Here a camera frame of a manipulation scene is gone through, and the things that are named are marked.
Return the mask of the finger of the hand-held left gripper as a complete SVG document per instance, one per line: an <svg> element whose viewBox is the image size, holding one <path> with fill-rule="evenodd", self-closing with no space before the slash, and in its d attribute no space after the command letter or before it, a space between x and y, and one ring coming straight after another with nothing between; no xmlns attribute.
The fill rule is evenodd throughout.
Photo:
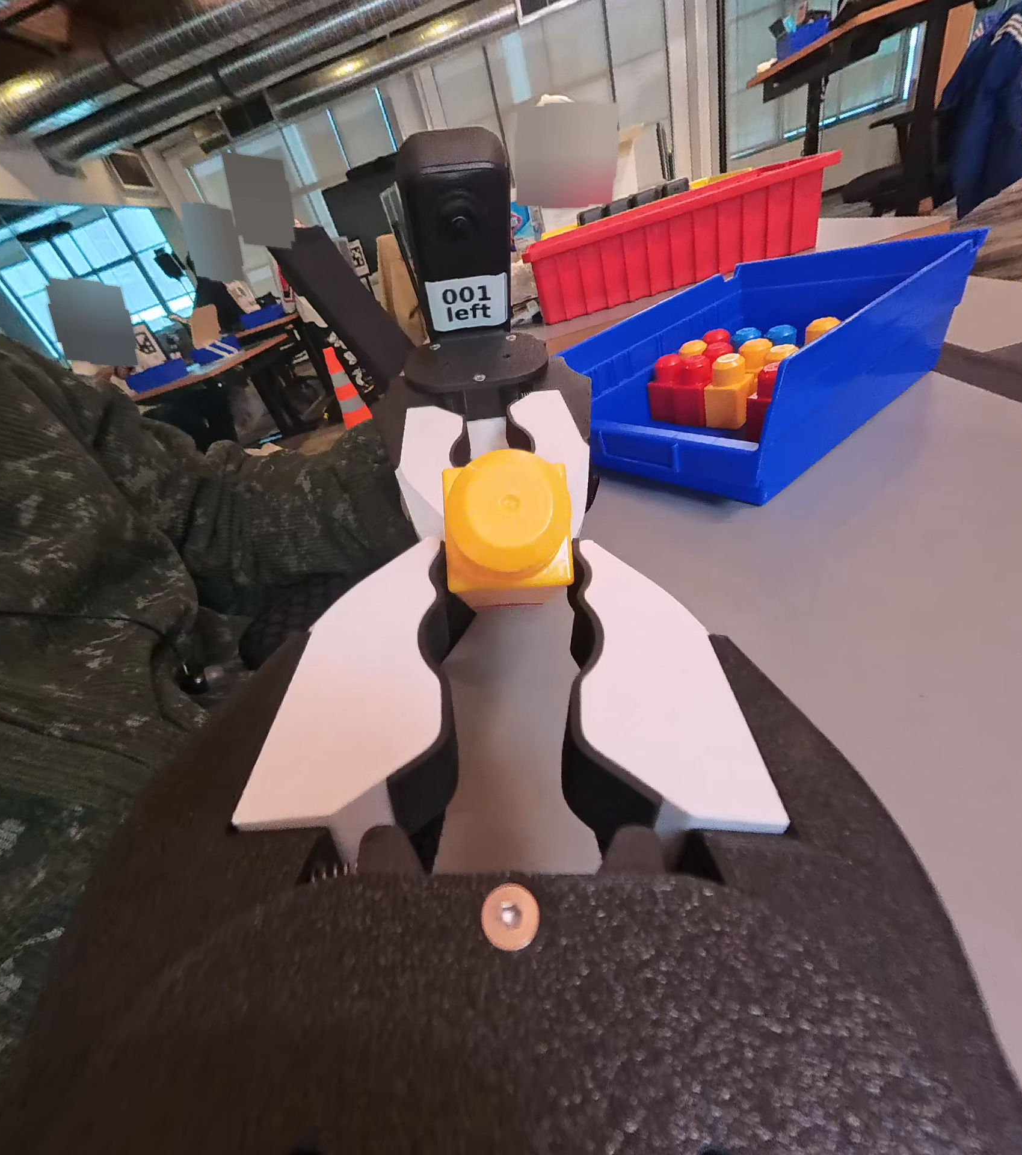
<svg viewBox="0 0 1022 1155"><path fill-rule="evenodd" d="M461 440L467 440L467 422L460 413L437 407L406 410L396 479L422 541L443 539L443 472L453 468L452 450Z"/></svg>
<svg viewBox="0 0 1022 1155"><path fill-rule="evenodd" d="M512 404L512 426L531 441L531 452L561 464L570 494L570 536L577 541L590 495L590 450L561 393L529 393Z"/></svg>

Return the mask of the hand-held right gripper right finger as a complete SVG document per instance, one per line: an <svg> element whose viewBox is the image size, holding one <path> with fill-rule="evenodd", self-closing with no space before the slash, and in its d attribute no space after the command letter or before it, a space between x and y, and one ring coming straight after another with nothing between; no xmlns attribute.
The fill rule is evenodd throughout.
<svg viewBox="0 0 1022 1155"><path fill-rule="evenodd" d="M713 638L691 611L594 541L574 545L577 673L562 793L595 835L790 825Z"/></svg>

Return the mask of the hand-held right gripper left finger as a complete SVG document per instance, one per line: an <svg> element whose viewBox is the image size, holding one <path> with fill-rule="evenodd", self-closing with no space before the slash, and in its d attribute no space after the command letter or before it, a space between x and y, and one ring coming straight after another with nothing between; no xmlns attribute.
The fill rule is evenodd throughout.
<svg viewBox="0 0 1022 1155"><path fill-rule="evenodd" d="M328 830L346 865L374 827L432 869L458 787L443 661L442 541L420 541L324 611L231 815L236 830Z"/></svg>

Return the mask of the yellow mega block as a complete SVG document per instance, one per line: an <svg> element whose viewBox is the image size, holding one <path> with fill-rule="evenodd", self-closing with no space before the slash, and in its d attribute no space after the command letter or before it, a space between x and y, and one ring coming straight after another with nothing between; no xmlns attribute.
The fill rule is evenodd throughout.
<svg viewBox="0 0 1022 1155"><path fill-rule="evenodd" d="M562 464L497 449L443 470L449 593L475 611L540 605L574 580L573 507Z"/></svg>

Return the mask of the pile of blocks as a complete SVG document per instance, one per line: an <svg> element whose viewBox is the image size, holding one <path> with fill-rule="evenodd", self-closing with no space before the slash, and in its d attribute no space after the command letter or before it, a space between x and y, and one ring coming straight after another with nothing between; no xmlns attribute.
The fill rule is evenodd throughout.
<svg viewBox="0 0 1022 1155"><path fill-rule="evenodd" d="M840 325L834 314L764 327L677 322L661 335L637 385L639 417L654 426L758 442L782 365Z"/></svg>

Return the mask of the blue plastic bin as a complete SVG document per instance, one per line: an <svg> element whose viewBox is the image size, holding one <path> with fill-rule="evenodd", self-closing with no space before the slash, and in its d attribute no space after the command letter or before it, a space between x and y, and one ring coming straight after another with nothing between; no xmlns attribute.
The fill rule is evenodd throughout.
<svg viewBox="0 0 1022 1155"><path fill-rule="evenodd" d="M564 350L590 380L594 465L764 505L937 368L987 236L977 228L743 263ZM840 326L783 368L758 442L650 417L654 364L682 340L825 315Z"/></svg>

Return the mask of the striped orange traffic cone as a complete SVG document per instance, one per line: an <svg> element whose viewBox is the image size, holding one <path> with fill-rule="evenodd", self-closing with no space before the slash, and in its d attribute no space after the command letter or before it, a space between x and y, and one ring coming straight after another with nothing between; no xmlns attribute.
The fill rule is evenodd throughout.
<svg viewBox="0 0 1022 1155"><path fill-rule="evenodd" d="M341 417L345 429L353 429L370 422L372 419L370 407L351 381L336 350L324 346L322 355L324 356L324 368L328 377L330 377L335 398L340 403Z"/></svg>

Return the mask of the black trays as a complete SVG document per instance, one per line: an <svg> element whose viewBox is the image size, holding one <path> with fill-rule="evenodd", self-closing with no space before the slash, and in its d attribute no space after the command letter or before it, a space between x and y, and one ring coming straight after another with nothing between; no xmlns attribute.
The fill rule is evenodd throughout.
<svg viewBox="0 0 1022 1155"><path fill-rule="evenodd" d="M672 181L658 182L649 188L639 191L627 196L621 196L607 203L587 208L579 211L576 223L585 226L603 219L609 219L622 215L632 209L644 208L656 202L673 198L691 191L691 179L678 178Z"/></svg>

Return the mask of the red plastic bin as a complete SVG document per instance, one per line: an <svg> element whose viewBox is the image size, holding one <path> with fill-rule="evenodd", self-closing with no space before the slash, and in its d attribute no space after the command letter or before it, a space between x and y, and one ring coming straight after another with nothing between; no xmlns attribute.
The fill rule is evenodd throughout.
<svg viewBox="0 0 1022 1155"><path fill-rule="evenodd" d="M546 325L730 275L816 245L823 174L841 152L754 167L549 236L525 251Z"/></svg>

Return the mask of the background office desk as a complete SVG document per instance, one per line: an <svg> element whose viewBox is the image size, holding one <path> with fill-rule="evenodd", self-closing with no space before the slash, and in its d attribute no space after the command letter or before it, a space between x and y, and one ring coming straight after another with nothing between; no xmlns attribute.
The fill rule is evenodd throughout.
<svg viewBox="0 0 1022 1155"><path fill-rule="evenodd" d="M229 386L251 387L273 419L277 437L304 432L307 426L290 404L285 380L292 345L288 336L259 340L204 364L173 358L157 368L128 378L128 397L155 419L166 420L200 448L217 441L241 441L230 403Z"/></svg>

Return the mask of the yellow plastic bin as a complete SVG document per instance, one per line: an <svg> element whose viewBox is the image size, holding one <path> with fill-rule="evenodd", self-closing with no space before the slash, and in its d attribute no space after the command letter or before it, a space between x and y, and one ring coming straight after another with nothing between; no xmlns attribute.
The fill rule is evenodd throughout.
<svg viewBox="0 0 1022 1155"><path fill-rule="evenodd" d="M728 179L734 179L737 177L743 177L743 176L748 174L749 172L752 172L752 167L738 167L738 170L724 172L724 173L721 173L718 176L713 176L713 177L707 177L707 178L699 178L696 180L692 180L691 181L691 192L698 191L700 188L706 188L706 187L713 186L716 182L726 181ZM576 223L576 216L574 216L570 219L570 222L567 222L565 224L558 225L558 226L552 228L552 229L544 230L540 233L540 240L549 239L549 238L555 237L555 236L561 236L561 234L564 234L566 232L570 232L574 229L579 228L579 225Z"/></svg>

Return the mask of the person's torso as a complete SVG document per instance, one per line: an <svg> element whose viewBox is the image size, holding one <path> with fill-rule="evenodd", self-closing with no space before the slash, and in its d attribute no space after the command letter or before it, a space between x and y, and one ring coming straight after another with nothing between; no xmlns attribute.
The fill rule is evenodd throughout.
<svg viewBox="0 0 1022 1155"><path fill-rule="evenodd" d="M109 839L237 629L184 560L253 459L0 337L0 1081Z"/></svg>

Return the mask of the black office chair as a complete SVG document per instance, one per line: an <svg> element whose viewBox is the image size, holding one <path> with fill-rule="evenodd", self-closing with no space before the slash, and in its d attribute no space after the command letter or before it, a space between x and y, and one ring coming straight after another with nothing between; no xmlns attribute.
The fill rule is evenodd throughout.
<svg viewBox="0 0 1022 1155"><path fill-rule="evenodd" d="M892 127L895 132L897 162L856 177L840 189L844 204L867 203L873 217L894 213L905 217L922 214L934 202L932 176L935 163L934 111L903 112L871 122L870 131Z"/></svg>

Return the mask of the wooden standing desk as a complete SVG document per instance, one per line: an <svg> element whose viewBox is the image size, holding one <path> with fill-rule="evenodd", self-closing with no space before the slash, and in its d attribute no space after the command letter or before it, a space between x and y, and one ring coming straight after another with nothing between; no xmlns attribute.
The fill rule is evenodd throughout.
<svg viewBox="0 0 1022 1155"><path fill-rule="evenodd" d="M932 139L940 70L952 12L973 15L973 2L889 1L858 8L849 20L831 27L799 52L775 64L754 79L748 89L763 89L766 104L799 88L807 89L801 155L819 152L820 121L827 79L876 53L881 42L895 33L924 25L916 90L907 120L903 150L903 177L898 185L895 214L900 217L920 213L931 192Z"/></svg>

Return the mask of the blue jacket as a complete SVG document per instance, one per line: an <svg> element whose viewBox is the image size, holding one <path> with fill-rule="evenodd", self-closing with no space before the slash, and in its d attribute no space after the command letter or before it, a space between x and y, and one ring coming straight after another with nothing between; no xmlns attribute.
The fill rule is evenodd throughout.
<svg viewBox="0 0 1022 1155"><path fill-rule="evenodd" d="M1022 181L1022 1L985 15L943 89L956 217Z"/></svg>

